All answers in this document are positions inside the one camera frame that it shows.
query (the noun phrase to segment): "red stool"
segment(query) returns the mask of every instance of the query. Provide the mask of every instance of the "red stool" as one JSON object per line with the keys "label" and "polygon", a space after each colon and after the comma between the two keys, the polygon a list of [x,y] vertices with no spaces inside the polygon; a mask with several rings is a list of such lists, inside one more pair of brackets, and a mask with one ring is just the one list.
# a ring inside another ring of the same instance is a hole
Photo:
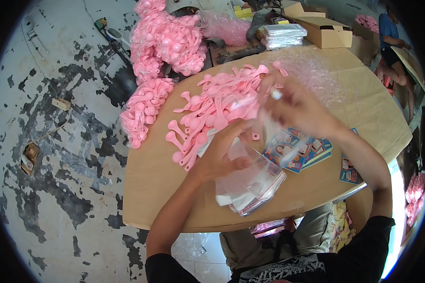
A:
{"label": "red stool", "polygon": [[[384,60],[384,58],[381,57],[381,60],[379,61],[378,67],[376,67],[375,70],[375,75],[378,76],[378,68],[380,64],[385,64],[386,61]],[[388,75],[383,75],[382,76],[382,84],[384,84],[384,86],[387,88],[387,91],[390,93],[391,96],[393,96],[394,88],[395,88],[395,84],[396,82],[393,82],[392,85],[390,85],[390,81],[391,78]]]}

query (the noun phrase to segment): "stack of clear bags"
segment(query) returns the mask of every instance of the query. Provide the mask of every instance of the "stack of clear bags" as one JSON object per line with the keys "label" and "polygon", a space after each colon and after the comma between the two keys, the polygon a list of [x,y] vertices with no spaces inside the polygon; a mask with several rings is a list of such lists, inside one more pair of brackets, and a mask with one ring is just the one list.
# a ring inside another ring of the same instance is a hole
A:
{"label": "stack of clear bags", "polygon": [[292,45],[302,45],[307,30],[298,24],[265,25],[261,43],[268,50]]}

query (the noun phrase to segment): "pile of pink spoons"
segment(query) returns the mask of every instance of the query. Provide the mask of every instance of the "pile of pink spoons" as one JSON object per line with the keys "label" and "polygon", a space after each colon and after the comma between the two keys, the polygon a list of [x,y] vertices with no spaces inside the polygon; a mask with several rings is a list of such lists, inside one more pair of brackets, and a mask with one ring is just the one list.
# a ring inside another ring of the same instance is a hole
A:
{"label": "pile of pink spoons", "polygon": [[164,11],[165,0],[139,1],[134,11],[140,16],[131,35],[131,57],[137,84],[159,76],[163,61],[184,76],[204,66],[206,46],[197,25],[197,15],[174,17]]}
{"label": "pile of pink spoons", "polygon": [[147,125],[154,123],[173,86],[172,79],[151,79],[142,83],[129,98],[119,117],[121,127],[128,135],[130,147],[139,148],[141,142],[147,138]]}
{"label": "pile of pink spoons", "polygon": [[[280,68],[280,64],[276,63],[274,67],[285,75],[286,71]],[[195,164],[197,151],[206,143],[209,130],[220,131],[238,118],[249,120],[257,117],[260,106],[257,102],[260,74],[267,73],[268,68],[264,65],[258,68],[244,65],[239,71],[236,67],[232,70],[233,74],[205,75],[204,80],[197,84],[202,86],[199,96],[191,97],[189,92],[181,94],[181,97],[187,100],[187,104],[184,108],[175,109],[174,112],[191,111],[180,121],[185,130],[182,131],[177,121],[173,120],[168,125],[171,131],[165,139],[178,147],[179,151],[172,156],[173,162],[181,166],[186,165],[184,168],[186,171]],[[252,138],[259,139],[259,135],[252,133]]]}

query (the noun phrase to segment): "small wooden block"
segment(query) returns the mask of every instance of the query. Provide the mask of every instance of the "small wooden block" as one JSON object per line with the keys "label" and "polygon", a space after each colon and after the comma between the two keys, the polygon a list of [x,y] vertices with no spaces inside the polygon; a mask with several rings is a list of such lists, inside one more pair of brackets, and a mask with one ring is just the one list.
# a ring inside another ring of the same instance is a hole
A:
{"label": "small wooden block", "polygon": [[52,105],[60,108],[63,111],[68,111],[69,108],[71,107],[71,103],[69,101],[61,99],[61,98],[58,98],[58,99],[53,98]]}

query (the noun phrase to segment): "person's leg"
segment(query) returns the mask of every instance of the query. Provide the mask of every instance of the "person's leg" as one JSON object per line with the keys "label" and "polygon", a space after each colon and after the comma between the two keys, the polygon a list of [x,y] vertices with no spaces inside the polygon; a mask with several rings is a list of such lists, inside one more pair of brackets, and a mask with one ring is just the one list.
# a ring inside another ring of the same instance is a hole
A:
{"label": "person's leg", "polygon": [[405,69],[403,68],[403,64],[401,61],[397,61],[391,66],[397,72],[397,77],[391,77],[397,84],[400,86],[404,86],[407,83],[407,78],[405,74]]}
{"label": "person's leg", "polygon": [[409,125],[414,118],[414,86],[412,85],[412,81],[409,76],[407,76],[405,87],[408,90]]}
{"label": "person's leg", "polygon": [[[294,232],[299,254],[328,253],[335,233],[332,202],[306,212],[306,216]],[[280,258],[291,255],[288,245],[282,247]]]}
{"label": "person's leg", "polygon": [[227,265],[232,271],[268,264],[274,256],[274,250],[263,249],[249,229],[222,232],[219,237],[223,254],[227,258]]}

